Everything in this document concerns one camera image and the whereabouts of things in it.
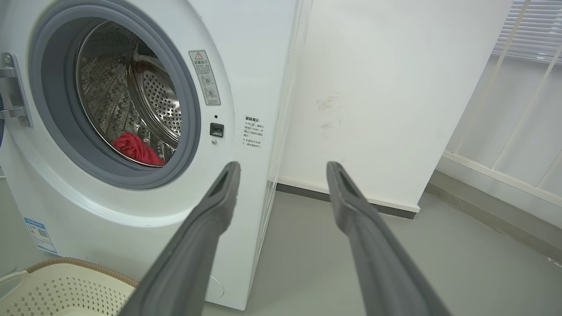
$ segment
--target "gray rubber seal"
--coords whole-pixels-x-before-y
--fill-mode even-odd
[[[74,59],[81,39],[104,20],[134,32],[156,54],[175,87],[182,111],[182,136],[161,168],[120,157],[85,117],[74,83]],[[171,40],[139,9],[121,0],[59,1],[39,19],[31,38],[29,80],[35,106],[59,148],[80,168],[113,186],[149,189],[167,184],[189,166],[197,150],[201,114],[193,79]]]

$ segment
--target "red clothing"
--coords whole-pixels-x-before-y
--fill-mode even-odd
[[[125,132],[113,141],[113,146],[123,155],[150,165],[166,164],[156,152],[135,134]]]

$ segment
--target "gray floor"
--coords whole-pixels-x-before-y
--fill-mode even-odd
[[[453,315],[562,313],[561,267],[431,195],[423,196],[420,206],[414,220],[384,218]],[[0,216],[0,276],[49,257],[34,247],[4,180]],[[280,192],[246,311],[210,303],[203,311],[204,316],[364,313],[351,250],[330,204]]]

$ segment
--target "window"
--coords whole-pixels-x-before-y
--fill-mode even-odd
[[[523,16],[506,55],[552,61],[562,46],[562,1],[530,0],[525,10],[525,1],[515,0],[492,54],[501,54],[522,11]]]

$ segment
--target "basket rim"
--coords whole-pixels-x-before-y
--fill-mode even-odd
[[[118,271],[115,271],[113,269],[110,269],[108,267],[104,267],[101,264],[96,264],[96,263],[92,263],[86,260],[82,260],[82,259],[77,259],[77,258],[70,258],[70,257],[60,257],[60,258],[53,258],[53,259],[48,259],[45,261],[41,261],[40,263],[34,264],[32,266],[30,266],[29,268],[25,269],[29,274],[32,274],[33,272],[44,268],[44,267],[48,267],[50,265],[55,265],[55,264],[61,264],[61,263],[68,263],[68,264],[73,264],[73,265],[77,265],[79,267],[82,268],[87,268],[90,270],[94,270],[96,272],[100,272],[103,273],[107,276],[110,276],[112,278],[118,279],[119,281],[122,281],[123,283],[126,283],[134,288],[137,288],[139,281],[133,279],[130,276],[127,276],[125,274],[122,274]]]

